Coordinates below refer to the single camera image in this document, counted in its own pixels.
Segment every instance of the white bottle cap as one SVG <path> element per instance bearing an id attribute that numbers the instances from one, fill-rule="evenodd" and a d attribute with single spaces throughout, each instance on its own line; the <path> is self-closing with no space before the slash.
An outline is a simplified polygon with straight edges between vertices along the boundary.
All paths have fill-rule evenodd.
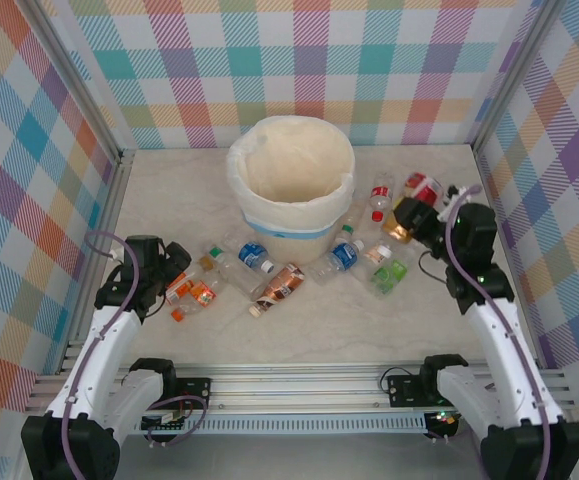
<path id="1" fill-rule="evenodd" d="M 390 258 L 391 257 L 391 250 L 389 250 L 387 247 L 385 247 L 384 245 L 378 245 L 378 248 L 376 249 L 378 251 L 378 253 L 380 255 L 382 255 L 385 258 Z"/>
<path id="2" fill-rule="evenodd" d="M 252 305 L 249 307 L 249 313 L 256 318 L 258 318 L 260 315 L 262 315 L 262 312 L 260 310 L 258 310 L 258 307 L 256 305 Z"/>
<path id="3" fill-rule="evenodd" d="M 271 263 L 269 260 L 265 260 L 264 262 L 262 262 L 262 265 L 260 265 L 260 270 L 262 270 L 265 273 L 271 273 L 273 267 L 274 267 L 273 263 Z"/>

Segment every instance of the clear plastic bottle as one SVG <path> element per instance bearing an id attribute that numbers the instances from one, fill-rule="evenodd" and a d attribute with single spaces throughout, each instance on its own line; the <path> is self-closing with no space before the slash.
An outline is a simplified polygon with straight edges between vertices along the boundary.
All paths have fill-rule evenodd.
<path id="1" fill-rule="evenodd" d="M 383 221 L 385 212 L 389 210 L 393 204 L 394 184 L 395 180 L 393 175 L 387 172 L 378 173 L 373 181 L 369 205 L 373 208 L 371 219 L 376 223 Z"/>
<path id="2" fill-rule="evenodd" d="M 358 261 L 358 255 L 363 248 L 365 245 L 362 240 L 340 243 L 332 251 L 306 267 L 306 271 L 318 285 L 324 285 L 338 272 L 349 270 Z"/>
<path id="3" fill-rule="evenodd" d="M 356 265 L 351 269 L 351 274 L 363 284 L 368 284 L 376 270 L 378 270 L 393 255 L 393 245 L 385 239 L 378 240 L 371 248 L 367 248 Z"/>
<path id="4" fill-rule="evenodd" d="M 267 249 L 246 235 L 229 231 L 222 238 L 222 244 L 252 270 L 260 269 L 265 274 L 273 271 Z"/>
<path id="5" fill-rule="evenodd" d="M 213 269 L 213 262 L 207 256 L 203 256 L 197 263 L 189 265 L 167 288 L 165 293 L 167 303 L 173 305 L 184 297 L 194 286 L 195 282 L 211 269 Z"/>
<path id="6" fill-rule="evenodd" d="M 187 315 L 202 311 L 213 302 L 225 288 L 226 281 L 216 270 L 205 273 L 186 295 L 174 304 L 171 316 L 177 322 L 182 322 Z"/>
<path id="7" fill-rule="evenodd" d="M 369 291 L 379 298 L 389 295 L 394 287 L 404 279 L 414 262 L 415 252 L 413 248 L 407 245 L 398 245 L 393 256 L 371 276 L 367 284 Z"/>
<path id="8" fill-rule="evenodd" d="M 336 239 L 334 240 L 335 245 L 351 242 L 351 235 L 353 235 L 353 232 L 358 228 L 366 206 L 366 197 L 358 198 L 354 196 L 349 210 L 347 210 L 347 213 L 342 217 L 342 228 L 338 232 L 338 235 L 336 235 Z"/>
<path id="9" fill-rule="evenodd" d="M 234 254 L 223 251 L 220 247 L 212 244 L 209 256 L 218 264 L 218 270 L 231 285 L 236 287 L 249 300 L 254 301 L 260 297 L 265 289 L 265 280 L 256 272 L 242 263 Z"/>

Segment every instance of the plastic bottle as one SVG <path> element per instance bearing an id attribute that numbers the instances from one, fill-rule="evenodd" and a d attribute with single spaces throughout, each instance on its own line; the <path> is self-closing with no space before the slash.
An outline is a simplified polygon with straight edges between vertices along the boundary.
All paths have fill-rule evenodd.
<path id="1" fill-rule="evenodd" d="M 265 274 L 273 271 L 274 264 L 269 260 L 267 249 L 246 235 L 227 232 L 222 238 L 222 244 L 252 270 L 260 269 Z"/>
<path id="2" fill-rule="evenodd" d="M 171 316 L 177 322 L 181 322 L 187 315 L 202 311 L 218 297 L 225 284 L 224 278 L 216 270 L 205 273 L 189 292 L 174 304 Z"/>
<path id="3" fill-rule="evenodd" d="M 340 243 L 336 247 L 309 265 L 307 273 L 319 285 L 324 285 L 338 272 L 349 270 L 357 261 L 358 255 L 365 248 L 362 240 L 352 243 Z"/>
<path id="4" fill-rule="evenodd" d="M 242 263 L 234 254 L 223 251 L 215 244 L 212 244 L 208 251 L 227 282 L 240 290 L 249 300 L 253 301 L 260 297 L 266 284 L 260 275 Z"/>
<path id="5" fill-rule="evenodd" d="M 351 235 L 353 235 L 353 232 L 358 228 L 366 205 L 366 198 L 354 197 L 349 210 L 347 210 L 347 213 L 342 217 L 342 228 L 338 232 L 338 235 L 336 235 L 336 239 L 334 240 L 335 245 L 351 242 Z"/>
<path id="6" fill-rule="evenodd" d="M 287 298 L 305 280 L 305 275 L 293 263 L 288 263 L 278 275 L 271 279 L 262 296 L 256 300 L 249 313 L 258 318 L 278 302 Z"/>
<path id="7" fill-rule="evenodd" d="M 184 297 L 197 280 L 211 269 L 213 269 L 213 262 L 207 256 L 200 258 L 198 263 L 189 265 L 167 288 L 165 293 L 167 303 L 172 305 Z"/>
<path id="8" fill-rule="evenodd" d="M 369 290 L 379 298 L 393 291 L 415 261 L 415 253 L 409 246 L 400 245 L 393 253 L 393 256 L 375 271 L 367 285 Z"/>
<path id="9" fill-rule="evenodd" d="M 351 274 L 363 284 L 370 282 L 371 277 L 393 255 L 393 245 L 385 239 L 378 240 L 371 248 L 362 252 Z"/>
<path id="10" fill-rule="evenodd" d="M 373 181 L 369 205 L 373 208 L 371 219 L 376 223 L 382 222 L 385 218 L 385 212 L 389 210 L 393 204 L 394 183 L 393 175 L 386 172 L 381 172 L 376 175 Z"/>

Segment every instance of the trash can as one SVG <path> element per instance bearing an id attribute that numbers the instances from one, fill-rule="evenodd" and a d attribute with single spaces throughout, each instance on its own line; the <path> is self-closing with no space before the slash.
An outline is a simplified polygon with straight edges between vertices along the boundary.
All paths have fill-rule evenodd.
<path id="1" fill-rule="evenodd" d="M 301 265 L 331 245 L 351 204 L 355 158 L 349 139 L 324 120 L 269 117 L 231 146 L 227 175 L 271 257 Z"/>

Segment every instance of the blue label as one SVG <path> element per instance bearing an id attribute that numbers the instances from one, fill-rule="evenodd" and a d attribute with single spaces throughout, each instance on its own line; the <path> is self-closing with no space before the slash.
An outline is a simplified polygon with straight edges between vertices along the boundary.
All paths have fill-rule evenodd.
<path id="1" fill-rule="evenodd" d="M 340 259 L 342 262 L 342 268 L 349 270 L 358 260 L 358 255 L 351 245 L 348 243 L 341 243 L 336 248 L 334 248 L 331 253 Z"/>
<path id="2" fill-rule="evenodd" d="M 257 243 L 249 242 L 245 244 L 244 247 L 240 250 L 238 254 L 238 258 L 242 260 L 248 267 L 251 267 L 260 255 L 265 253 L 265 247 L 262 245 L 258 245 Z"/>

